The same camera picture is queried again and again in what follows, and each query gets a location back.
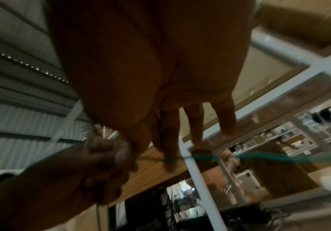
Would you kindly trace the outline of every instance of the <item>hand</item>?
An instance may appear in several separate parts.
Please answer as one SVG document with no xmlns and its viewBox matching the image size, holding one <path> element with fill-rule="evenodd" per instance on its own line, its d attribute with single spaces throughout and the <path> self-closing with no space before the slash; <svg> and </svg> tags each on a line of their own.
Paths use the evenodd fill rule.
<svg viewBox="0 0 331 231">
<path fill-rule="evenodd" d="M 53 43 L 87 113 L 123 134 L 135 153 L 152 140 L 166 157 L 178 155 L 181 107 L 201 146 L 203 102 L 212 104 L 221 131 L 232 133 L 231 93 L 250 42 L 253 1 L 47 2 Z"/>
<path fill-rule="evenodd" d="M 45 230 L 107 204 L 129 179 L 130 146 L 90 140 L 56 153 L 0 183 L 0 224 L 14 231 Z"/>
</svg>

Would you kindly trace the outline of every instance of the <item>metal ceiling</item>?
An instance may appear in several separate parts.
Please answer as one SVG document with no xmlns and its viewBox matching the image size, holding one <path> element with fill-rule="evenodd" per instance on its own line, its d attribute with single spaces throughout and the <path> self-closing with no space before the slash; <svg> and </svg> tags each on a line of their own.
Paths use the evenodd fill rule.
<svg viewBox="0 0 331 231">
<path fill-rule="evenodd" d="M 46 151 L 78 100 L 48 37 L 41 0 L 0 0 L 0 169 L 22 169 L 81 142 L 92 128 L 84 112 Z"/>
</svg>

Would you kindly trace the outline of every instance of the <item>green string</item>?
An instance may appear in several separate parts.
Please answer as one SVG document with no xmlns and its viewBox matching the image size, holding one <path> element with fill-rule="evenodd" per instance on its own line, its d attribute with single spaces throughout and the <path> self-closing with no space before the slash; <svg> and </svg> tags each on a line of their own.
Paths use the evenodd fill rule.
<svg viewBox="0 0 331 231">
<path fill-rule="evenodd" d="M 292 156 L 282 155 L 281 153 L 267 153 L 267 152 L 250 152 L 242 155 L 234 156 L 240 160 L 249 160 L 249 159 L 264 159 L 269 161 L 278 161 L 278 162 L 295 162 L 295 163 L 308 163 L 308 162 L 327 162 L 331 161 L 331 153 L 323 156 Z M 140 156 L 140 160 L 144 161 L 155 161 L 155 162 L 177 162 L 184 161 L 185 159 L 194 159 L 196 161 L 218 161 L 219 159 L 228 160 L 229 157 L 218 157 L 211 155 L 193 155 L 187 157 L 177 157 L 177 158 L 157 158 L 150 156 Z"/>
</svg>

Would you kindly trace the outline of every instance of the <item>palm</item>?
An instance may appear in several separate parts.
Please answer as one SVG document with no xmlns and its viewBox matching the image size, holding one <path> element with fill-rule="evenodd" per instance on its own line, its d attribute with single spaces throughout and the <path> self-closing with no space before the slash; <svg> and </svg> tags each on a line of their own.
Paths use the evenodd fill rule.
<svg viewBox="0 0 331 231">
<path fill-rule="evenodd" d="M 176 155 L 181 107 L 196 145 L 203 102 L 225 134 L 233 129 L 231 93 L 249 45 L 252 1 L 50 2 L 52 39 L 86 110 L 136 152 L 152 140 Z"/>
</svg>

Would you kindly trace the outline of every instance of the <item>white metal frame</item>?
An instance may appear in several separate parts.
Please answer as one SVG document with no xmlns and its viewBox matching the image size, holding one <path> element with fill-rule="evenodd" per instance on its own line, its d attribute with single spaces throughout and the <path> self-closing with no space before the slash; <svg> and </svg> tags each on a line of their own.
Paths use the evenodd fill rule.
<svg viewBox="0 0 331 231">
<path fill-rule="evenodd" d="M 322 57 L 308 50 L 297 47 L 293 44 L 290 44 L 288 42 L 275 38 L 267 33 L 257 30 L 254 30 L 252 32 L 251 40 L 254 44 L 265 50 L 268 50 L 274 54 L 295 61 L 297 63 L 309 65 L 310 67 L 304 70 L 303 72 L 299 73 L 295 77 L 291 78 L 290 80 L 286 81 L 285 83 L 281 84 L 280 86 L 276 87 L 275 89 L 271 90 L 270 92 L 266 93 L 265 95 L 254 100 L 252 103 L 236 111 L 237 119 L 242 119 L 250 115 L 251 113 L 255 112 L 256 110 L 260 109 L 261 107 L 264 107 L 269 103 L 277 100 L 281 96 L 285 95 L 289 91 L 293 90 L 297 86 L 313 78 L 319 73 L 324 72 L 331 77 L 331 56 Z M 74 107 L 72 110 L 77 111 L 78 107 Z M 71 123 L 72 121 L 74 120 L 71 118 L 71 116 L 70 117 L 68 116 L 64 122 L 64 124 L 66 125 L 65 127 L 67 127 L 67 124 Z M 60 130 L 58 135 L 53 137 L 53 141 L 55 142 L 55 140 L 58 139 L 57 137 L 61 137 L 61 135 L 64 134 L 64 131 L 65 128 L 63 130 Z M 219 123 L 217 123 L 204 131 L 203 139 L 207 139 L 210 136 L 219 132 L 220 132 L 220 126 Z M 191 156 L 190 152 L 188 151 L 188 149 L 193 146 L 190 140 L 183 143 L 182 139 L 180 139 L 179 145 L 183 157 Z M 214 230 L 216 231 L 227 230 L 221 218 L 221 215 L 210 195 L 210 192 L 206 187 L 206 184 L 202 178 L 200 170 L 196 165 L 196 162 L 192 159 L 187 159 L 186 166 L 201 196 L 201 199 L 204 201 L 204 204 L 207 205 L 205 207 L 205 211 L 208 214 L 208 217 L 210 219 L 210 222 Z"/>
</svg>

